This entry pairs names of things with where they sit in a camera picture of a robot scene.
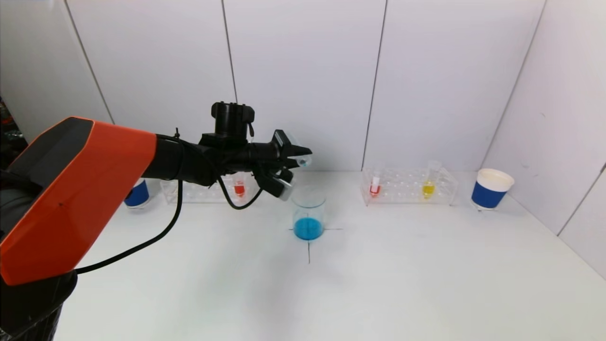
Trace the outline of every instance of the test tube rack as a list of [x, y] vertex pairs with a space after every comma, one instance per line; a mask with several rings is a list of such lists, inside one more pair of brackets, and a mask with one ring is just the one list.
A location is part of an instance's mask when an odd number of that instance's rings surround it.
[[440, 168], [435, 191], [429, 199], [423, 196], [423, 184], [427, 177], [426, 168], [418, 169], [381, 169], [381, 190], [373, 197], [370, 185], [373, 169], [362, 170], [360, 191], [366, 206], [370, 204], [452, 204], [459, 182], [445, 168]]
[[[259, 190], [259, 186], [252, 177], [251, 173], [243, 175], [244, 180], [244, 196], [236, 195], [234, 189], [234, 179], [231, 175], [221, 177], [227, 188], [231, 200], [234, 203], [248, 202]], [[177, 202], [177, 180], [162, 180], [160, 181], [162, 193], [166, 198], [166, 202], [173, 204]], [[219, 183], [215, 183], [210, 187], [200, 186], [198, 184], [188, 183], [183, 181], [183, 202], [184, 203], [227, 203], [225, 195], [221, 190]]]

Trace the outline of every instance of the red liquid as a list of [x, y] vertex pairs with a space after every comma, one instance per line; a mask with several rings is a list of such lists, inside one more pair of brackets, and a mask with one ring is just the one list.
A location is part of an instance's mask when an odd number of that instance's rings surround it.
[[236, 195], [239, 197], [244, 196], [244, 182], [236, 181], [236, 184], [233, 186], [233, 190], [236, 192]]
[[377, 191], [373, 192], [373, 186], [370, 186], [370, 196], [376, 198], [379, 196], [379, 192], [381, 191], [381, 185], [377, 186]]

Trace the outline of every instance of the blue paper cup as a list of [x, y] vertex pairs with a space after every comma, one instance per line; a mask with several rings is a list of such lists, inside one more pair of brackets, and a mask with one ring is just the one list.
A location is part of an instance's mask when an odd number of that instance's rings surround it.
[[471, 200], [478, 209], [494, 209], [514, 182], [511, 175], [500, 170], [480, 169]]
[[147, 190], [147, 184], [144, 179], [139, 179], [128, 197], [124, 200], [126, 206], [130, 208], [138, 208], [150, 198], [150, 193]]

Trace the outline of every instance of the white table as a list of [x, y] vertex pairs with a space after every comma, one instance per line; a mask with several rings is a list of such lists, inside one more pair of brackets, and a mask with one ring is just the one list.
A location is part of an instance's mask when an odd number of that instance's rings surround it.
[[[506, 196], [496, 212], [366, 207], [359, 172], [324, 184], [330, 230], [309, 245], [290, 204], [185, 204], [163, 240], [83, 274], [57, 341], [606, 340], [606, 281]], [[174, 205], [120, 208], [81, 265], [156, 235]]]

